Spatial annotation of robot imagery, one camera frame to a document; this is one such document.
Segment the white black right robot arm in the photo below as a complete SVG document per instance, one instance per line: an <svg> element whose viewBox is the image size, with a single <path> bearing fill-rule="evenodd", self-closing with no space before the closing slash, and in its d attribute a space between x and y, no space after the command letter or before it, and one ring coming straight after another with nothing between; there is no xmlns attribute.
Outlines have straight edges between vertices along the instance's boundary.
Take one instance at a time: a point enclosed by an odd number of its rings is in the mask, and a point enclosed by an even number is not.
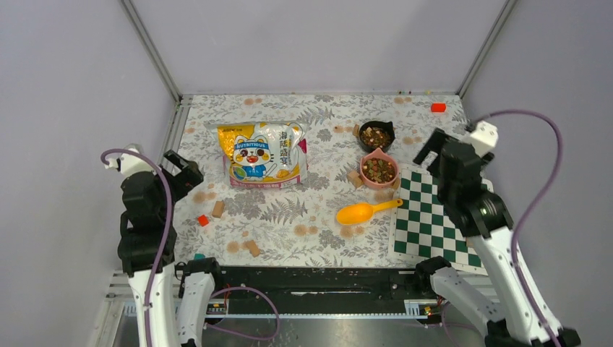
<svg viewBox="0 0 613 347"><path fill-rule="evenodd" d="M446 299L479 331L486 346L579 346L577 331L560 323L537 289L502 198L481 185L481 170L493 159L496 142L494 130L475 130L458 140L435 129L413 161L420 165L436 153L427 170L438 180L437 198L472 243L499 301L460 279L441 256L416 265L416 291Z"/></svg>

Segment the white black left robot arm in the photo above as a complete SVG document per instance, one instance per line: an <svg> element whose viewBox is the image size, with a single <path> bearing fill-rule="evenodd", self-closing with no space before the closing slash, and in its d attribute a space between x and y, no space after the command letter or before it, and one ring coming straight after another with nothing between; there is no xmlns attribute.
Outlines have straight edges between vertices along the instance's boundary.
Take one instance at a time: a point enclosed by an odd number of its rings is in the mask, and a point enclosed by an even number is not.
<svg viewBox="0 0 613 347"><path fill-rule="evenodd" d="M174 206L202 183L203 175L194 161L173 150L164 158L178 173L144 160L136 148L124 150L116 161L125 177L118 256L136 306L139 344L201 346L207 305L222 292L224 278L213 257L188 261L181 303L175 305Z"/></svg>

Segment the pet food bag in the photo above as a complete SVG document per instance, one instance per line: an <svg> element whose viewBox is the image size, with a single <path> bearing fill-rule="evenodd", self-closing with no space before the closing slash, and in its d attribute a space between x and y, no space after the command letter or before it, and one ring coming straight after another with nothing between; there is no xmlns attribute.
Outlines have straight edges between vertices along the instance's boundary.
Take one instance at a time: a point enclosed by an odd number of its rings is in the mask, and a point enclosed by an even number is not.
<svg viewBox="0 0 613 347"><path fill-rule="evenodd" d="M213 125L223 152L228 183L237 188L280 189L308 176L308 126L297 122L253 121Z"/></svg>

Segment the yellow plastic scoop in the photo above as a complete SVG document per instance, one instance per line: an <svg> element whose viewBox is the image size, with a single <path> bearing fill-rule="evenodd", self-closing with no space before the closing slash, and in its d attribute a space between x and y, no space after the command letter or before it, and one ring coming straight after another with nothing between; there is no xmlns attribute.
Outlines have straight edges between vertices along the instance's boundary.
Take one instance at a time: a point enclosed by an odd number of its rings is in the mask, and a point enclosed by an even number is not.
<svg viewBox="0 0 613 347"><path fill-rule="evenodd" d="M343 226L355 225L367 222L375 213L383 210L389 210L395 207L400 207L403 204L402 199L389 200L372 205L365 202L360 202L354 205L349 205L338 211L336 220Z"/></svg>

